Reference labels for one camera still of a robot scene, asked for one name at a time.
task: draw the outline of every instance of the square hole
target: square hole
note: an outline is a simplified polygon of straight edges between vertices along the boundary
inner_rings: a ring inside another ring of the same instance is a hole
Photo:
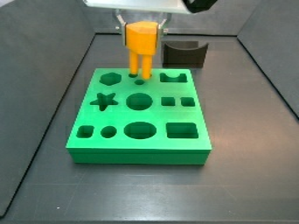
[[[174,99],[173,99],[173,97],[162,97],[161,98],[161,105],[162,106],[174,106]]]
[[[168,138],[199,138],[193,122],[168,122],[165,124],[165,131]]]
[[[77,137],[78,138],[89,138],[92,137],[93,134],[93,126],[89,125],[82,125],[78,127],[78,131],[77,131]]]
[[[193,107],[195,106],[193,98],[191,98],[191,97],[182,97],[181,98],[181,105],[184,107]]]

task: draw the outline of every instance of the small square hole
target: small square hole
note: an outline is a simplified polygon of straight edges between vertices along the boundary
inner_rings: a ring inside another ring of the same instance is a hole
[[[93,126],[82,125],[78,127],[77,137],[78,138],[89,138],[93,134]]]
[[[195,106],[193,98],[191,98],[191,97],[182,97],[181,98],[181,105],[184,107],[193,107]]]
[[[162,97],[161,98],[162,106],[174,106],[174,99],[173,97]]]

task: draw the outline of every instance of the star-shaped hole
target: star-shaped hole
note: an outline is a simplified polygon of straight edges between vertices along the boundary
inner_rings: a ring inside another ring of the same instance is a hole
[[[117,101],[113,100],[116,94],[97,94],[97,99],[89,103],[89,105],[97,105],[100,111],[104,111],[109,105],[117,105]]]

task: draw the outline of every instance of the rectangular hole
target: rectangular hole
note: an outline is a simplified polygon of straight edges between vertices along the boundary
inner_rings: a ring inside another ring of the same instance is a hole
[[[181,98],[181,105],[184,107],[193,107],[195,106],[193,98],[192,97],[182,97]]]
[[[174,106],[174,99],[173,99],[173,97],[162,97],[161,98],[161,105],[162,106]]]
[[[165,131],[168,138],[199,138],[193,122],[168,122],[165,124]]]

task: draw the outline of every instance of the gray wall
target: gray wall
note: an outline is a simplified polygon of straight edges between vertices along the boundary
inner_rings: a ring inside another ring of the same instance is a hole
[[[81,0],[77,1],[94,32],[116,32],[117,23],[112,18],[112,10],[89,8]],[[259,2],[260,0],[219,0],[208,11],[196,15],[172,14],[169,33],[236,36]]]
[[[264,0],[237,38],[299,116],[297,15],[297,0]]]
[[[73,0],[0,8],[0,216],[94,32]]]

